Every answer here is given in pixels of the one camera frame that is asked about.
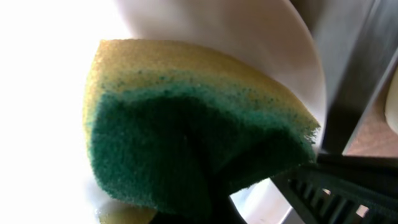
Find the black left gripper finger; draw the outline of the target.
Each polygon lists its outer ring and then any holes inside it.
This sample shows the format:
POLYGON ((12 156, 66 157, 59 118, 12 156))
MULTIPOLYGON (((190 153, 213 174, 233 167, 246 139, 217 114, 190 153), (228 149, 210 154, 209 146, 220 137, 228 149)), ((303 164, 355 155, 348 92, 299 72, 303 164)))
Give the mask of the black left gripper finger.
POLYGON ((272 178, 304 223, 397 223, 397 159, 322 154, 272 178))

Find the green yellow sponge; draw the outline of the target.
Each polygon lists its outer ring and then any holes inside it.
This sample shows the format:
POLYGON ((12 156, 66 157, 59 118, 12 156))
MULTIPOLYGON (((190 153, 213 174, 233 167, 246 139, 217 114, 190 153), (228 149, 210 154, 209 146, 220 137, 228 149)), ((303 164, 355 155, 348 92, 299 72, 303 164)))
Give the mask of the green yellow sponge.
POLYGON ((99 43, 83 106, 98 187, 151 223, 210 223, 229 196, 315 160, 320 125, 285 86, 174 40, 99 43))

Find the white plate blue stain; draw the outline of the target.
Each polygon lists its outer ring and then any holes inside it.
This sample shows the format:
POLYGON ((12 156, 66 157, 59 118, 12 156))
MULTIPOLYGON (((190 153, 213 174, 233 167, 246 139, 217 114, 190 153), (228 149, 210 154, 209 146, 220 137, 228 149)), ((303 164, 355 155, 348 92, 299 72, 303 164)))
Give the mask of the white plate blue stain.
POLYGON ((2 1, 2 223, 96 222, 106 199, 85 154, 86 75, 100 40, 126 38, 230 54, 325 122, 322 65, 289 1, 2 1))

